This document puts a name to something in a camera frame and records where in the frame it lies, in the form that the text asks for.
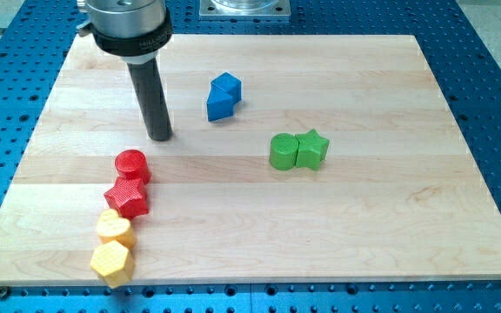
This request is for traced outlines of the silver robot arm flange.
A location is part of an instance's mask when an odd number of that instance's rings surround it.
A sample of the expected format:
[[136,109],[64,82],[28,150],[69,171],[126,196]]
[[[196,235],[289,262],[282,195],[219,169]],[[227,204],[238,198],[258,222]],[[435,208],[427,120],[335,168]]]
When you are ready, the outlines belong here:
[[173,34],[164,0],[77,0],[77,7],[88,15],[79,33],[129,64],[154,60]]

